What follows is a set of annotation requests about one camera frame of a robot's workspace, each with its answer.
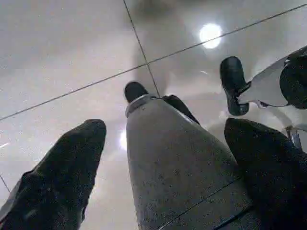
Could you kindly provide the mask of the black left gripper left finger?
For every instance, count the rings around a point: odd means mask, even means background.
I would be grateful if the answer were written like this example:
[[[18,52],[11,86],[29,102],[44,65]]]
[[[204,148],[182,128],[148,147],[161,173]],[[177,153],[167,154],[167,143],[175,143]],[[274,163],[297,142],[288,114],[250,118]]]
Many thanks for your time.
[[[0,209],[3,230],[77,230],[95,184],[106,125],[89,119],[63,134],[25,172]]]

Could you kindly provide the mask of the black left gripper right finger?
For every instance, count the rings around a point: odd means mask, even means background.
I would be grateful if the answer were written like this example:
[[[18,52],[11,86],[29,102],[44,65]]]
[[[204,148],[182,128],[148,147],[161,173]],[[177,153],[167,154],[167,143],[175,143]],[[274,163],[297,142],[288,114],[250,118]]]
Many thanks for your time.
[[[307,154],[273,128],[227,119],[225,140],[267,230],[307,228]]]

